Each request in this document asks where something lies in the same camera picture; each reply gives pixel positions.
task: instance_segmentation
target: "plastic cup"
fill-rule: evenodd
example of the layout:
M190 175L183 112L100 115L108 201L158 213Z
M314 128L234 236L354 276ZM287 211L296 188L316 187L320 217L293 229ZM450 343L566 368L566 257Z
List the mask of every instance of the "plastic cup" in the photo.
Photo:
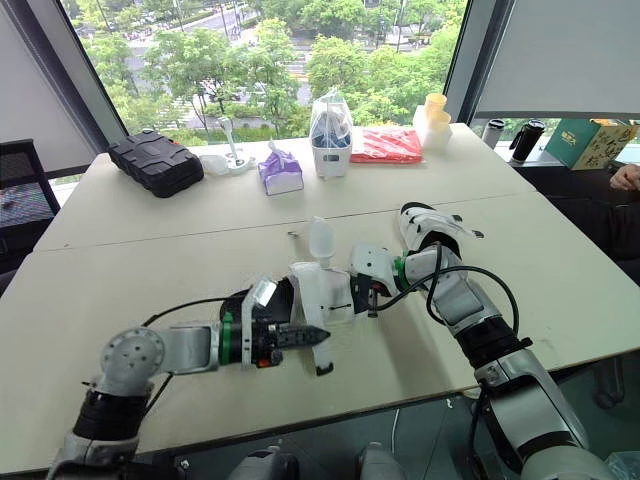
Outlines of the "plastic cup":
M441 112L446 104L447 97L441 93L430 93L427 95L424 101L424 110L427 118L429 118L433 112Z
M451 115L442 110L432 111L427 117L427 128L429 130L444 130L451 121Z

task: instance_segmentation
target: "window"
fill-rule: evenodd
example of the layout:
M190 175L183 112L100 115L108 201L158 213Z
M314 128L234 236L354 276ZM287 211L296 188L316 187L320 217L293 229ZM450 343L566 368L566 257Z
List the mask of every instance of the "window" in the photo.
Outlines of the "window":
M130 133L188 146L306 136L337 86L358 125L442 91L467 0L62 0Z
M520 128L527 121L529 121L530 118L532 117L500 119L504 121L505 126L504 130L502 131L502 135L500 136L500 141L496 145L496 152L505 160L509 160L511 158L512 152L509 150L509 145L511 144ZM542 122L544 122L545 131L540 136L540 140L538 140L536 147L534 147L530 156L527 158L527 161L529 162L537 159L537 157L540 156L540 153L544 150L544 147L547 145L547 142L555 132L556 127L562 119L540 118L539 120L542 120ZM476 135L482 137L484 127L488 121L488 118L474 117L470 127ZM640 125L640 120L630 120L628 122L631 124ZM640 130L638 131L638 135L634 137L622 150L622 152L616 157L616 160L623 163L640 163Z

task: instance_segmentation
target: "gray floor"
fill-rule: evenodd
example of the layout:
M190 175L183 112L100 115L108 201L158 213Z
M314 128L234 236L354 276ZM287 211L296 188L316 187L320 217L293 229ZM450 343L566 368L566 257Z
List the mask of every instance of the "gray floor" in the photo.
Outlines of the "gray floor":
M623 357L625 400L601 410L592 400L593 372L582 371L561 384L589 434L592 451L606 458L613 451L640 450L640 355ZM400 410L395 455L410 480L469 478L465 465L469 401L464 397L436 400ZM223 480L245 455L269 445L295 454L303 480L353 479L354 459L371 441L391 448L395 410L330 425L241 443L181 457L189 462L189 478ZM500 467L488 433L481 426L478 452L495 478L518 478Z

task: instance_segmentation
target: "plastic bag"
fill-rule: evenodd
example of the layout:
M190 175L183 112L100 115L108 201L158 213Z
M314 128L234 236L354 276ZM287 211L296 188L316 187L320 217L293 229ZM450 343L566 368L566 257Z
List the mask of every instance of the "plastic bag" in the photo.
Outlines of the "plastic bag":
M640 452L615 452L605 463L618 480L640 479Z
M344 97L335 89L313 102L309 139L316 148L351 145L353 119Z
M422 161L420 140L412 128L394 126L363 128L354 136L351 161L354 163L419 163Z

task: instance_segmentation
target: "green box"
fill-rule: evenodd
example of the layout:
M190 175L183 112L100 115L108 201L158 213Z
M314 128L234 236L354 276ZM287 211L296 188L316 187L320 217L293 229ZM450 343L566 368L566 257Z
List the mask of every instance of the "green box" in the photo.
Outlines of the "green box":
M571 170L605 168L638 132L619 120L561 120L545 151Z

